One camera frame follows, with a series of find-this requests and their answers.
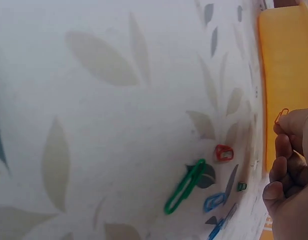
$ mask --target paper clip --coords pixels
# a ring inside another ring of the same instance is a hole
[[[215,147],[216,158],[219,162],[227,162],[234,158],[234,151],[230,146],[218,144]]]
[[[289,112],[290,112],[290,110],[289,110],[288,108],[284,108],[282,111],[279,112],[279,114],[278,114],[278,116],[276,117],[274,123],[275,123],[275,124],[278,124],[280,116],[286,115],[286,114],[288,114]]]
[[[227,199],[225,192],[216,193],[212,196],[206,198],[203,208],[206,213],[212,211],[213,209],[217,208],[219,205],[225,202]]]
[[[197,164],[192,168],[192,170],[190,172],[188,172],[185,175],[185,177],[182,179],[182,181],[177,186],[173,195],[169,198],[169,200],[165,204],[165,207],[164,207],[165,214],[167,214],[167,215],[172,214],[178,208],[178,206],[181,204],[181,202],[184,199],[188,198],[188,196],[191,194],[193,188],[198,183],[200,177],[204,173],[205,169],[206,169],[205,159],[198,160]],[[175,201],[175,198],[180,193],[181,193],[180,197],[178,198],[176,203],[171,207],[172,202]]]
[[[218,224],[214,227],[214,229],[212,230],[212,232],[208,235],[208,239],[207,240],[213,240],[216,235],[220,232],[220,230],[222,229],[223,225],[224,225],[225,220],[223,218],[221,218],[218,222]]]

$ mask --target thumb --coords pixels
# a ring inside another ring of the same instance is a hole
[[[291,111],[278,119],[278,124],[289,136],[302,139],[303,154],[308,165],[308,108]]]
[[[263,201],[269,215],[274,218],[279,206],[286,200],[280,181],[269,183],[263,191]]]
[[[303,137],[304,128],[308,124],[308,108],[293,110],[278,119],[278,124],[287,135]]]

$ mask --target yellow object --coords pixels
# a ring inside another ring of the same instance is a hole
[[[266,95],[266,169],[275,155],[273,125],[284,108],[308,108],[308,7],[263,11],[258,19]]]

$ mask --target blue paper clip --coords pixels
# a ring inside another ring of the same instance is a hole
[[[220,232],[220,230],[222,229],[223,227],[223,224],[224,224],[224,219],[221,218],[218,222],[218,224],[214,227],[214,229],[212,230],[212,232],[208,235],[208,239],[207,240],[213,240],[216,235]]]
[[[203,208],[206,213],[212,211],[213,209],[217,208],[219,205],[224,203],[227,199],[227,195],[225,192],[216,193],[212,196],[206,198]]]
[[[195,187],[195,185],[200,180],[200,177],[204,173],[205,169],[206,169],[205,159],[200,159],[200,160],[198,160],[197,164],[192,168],[192,170],[186,174],[186,176],[182,179],[182,181],[177,186],[173,195],[169,198],[169,200],[165,204],[164,212],[167,215],[173,213],[178,208],[178,206],[181,204],[181,202],[184,199],[188,198],[188,196],[191,194],[193,188]],[[180,197],[178,198],[176,203],[171,207],[171,204],[175,201],[175,198],[180,193],[181,193]]]

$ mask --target finger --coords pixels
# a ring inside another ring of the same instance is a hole
[[[292,145],[290,139],[285,134],[280,134],[275,139],[275,150],[276,157],[283,156],[285,158],[290,158],[293,154]]]
[[[287,171],[295,184],[301,187],[308,184],[308,166],[296,152],[287,160]]]
[[[287,192],[285,192],[285,197],[290,198],[291,196],[298,194],[302,190],[303,187],[301,186],[292,186]]]
[[[269,215],[273,218],[279,206],[286,200],[283,185],[279,181],[268,184],[263,191],[263,201]]]
[[[284,130],[281,128],[281,126],[278,123],[274,123],[273,130],[277,135],[286,134],[286,132],[284,132]]]
[[[273,130],[277,135],[281,135],[281,134],[286,135],[287,134],[286,132],[284,132],[284,130],[281,128],[281,126],[276,124],[276,123],[274,124]],[[295,151],[297,151],[299,154],[303,155],[302,138],[298,137],[296,135],[290,135],[288,137],[289,137],[289,141],[292,145],[292,148]]]
[[[287,135],[303,137],[304,126],[308,121],[308,108],[293,110],[278,119],[278,124]]]
[[[280,156],[273,162],[272,169],[269,172],[269,181],[281,181],[288,173],[288,164],[284,156]]]
[[[302,139],[303,154],[308,165],[308,108],[282,115],[278,123],[287,135],[296,135]]]
[[[296,135],[290,135],[288,136],[290,144],[292,145],[292,148],[298,152],[299,154],[303,155],[303,139],[296,136]]]

